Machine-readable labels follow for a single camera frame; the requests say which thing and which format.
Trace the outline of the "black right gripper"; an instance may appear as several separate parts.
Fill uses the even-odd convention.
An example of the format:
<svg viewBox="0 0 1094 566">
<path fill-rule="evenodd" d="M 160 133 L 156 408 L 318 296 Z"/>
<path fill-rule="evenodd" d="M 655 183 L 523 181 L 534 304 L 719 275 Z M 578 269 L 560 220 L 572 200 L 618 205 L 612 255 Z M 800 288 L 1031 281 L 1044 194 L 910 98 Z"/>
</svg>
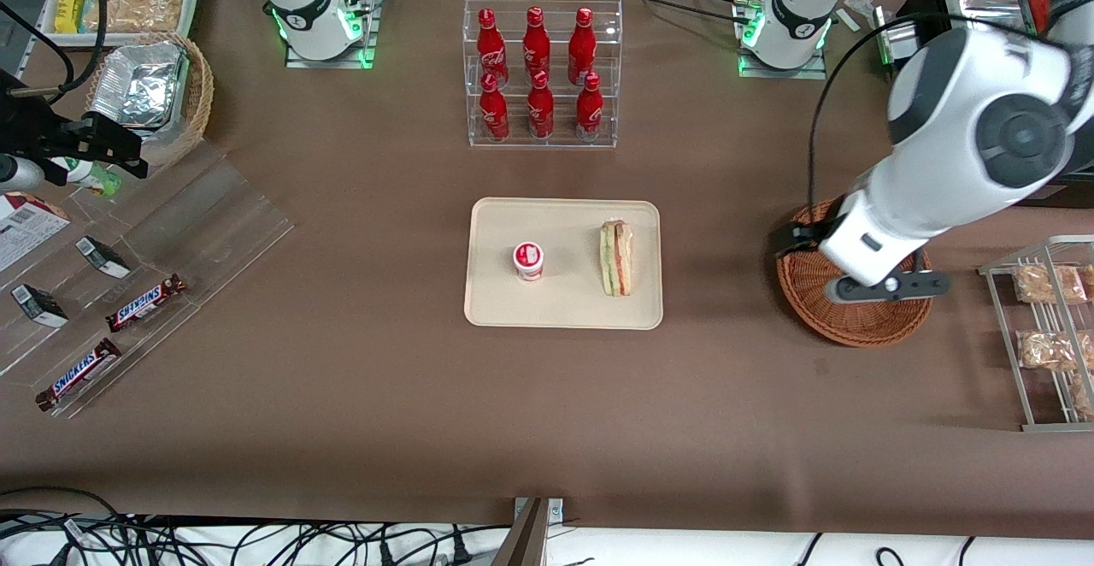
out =
<svg viewBox="0 0 1094 566">
<path fill-rule="evenodd" d="M 1 71 L 1 186 L 38 187 L 44 183 L 65 186 L 67 160 L 93 162 L 68 119 L 39 96 L 15 97 L 13 88 L 24 86 L 15 76 Z M 141 158 L 141 138 L 102 113 L 85 113 L 85 142 L 101 162 L 123 169 L 136 178 L 148 178 L 149 164 Z"/>
</svg>

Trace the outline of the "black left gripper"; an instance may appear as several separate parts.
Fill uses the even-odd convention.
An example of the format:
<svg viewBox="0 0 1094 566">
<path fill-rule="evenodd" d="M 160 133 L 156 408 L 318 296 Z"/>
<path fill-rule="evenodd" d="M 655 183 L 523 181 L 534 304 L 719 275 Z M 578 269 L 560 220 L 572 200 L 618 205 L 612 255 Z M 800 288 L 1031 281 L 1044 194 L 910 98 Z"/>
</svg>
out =
<svg viewBox="0 0 1094 566">
<path fill-rule="evenodd" d="M 818 247 L 843 223 L 843 216 L 825 216 L 808 223 L 783 223 L 773 229 L 773 258 Z"/>
</svg>

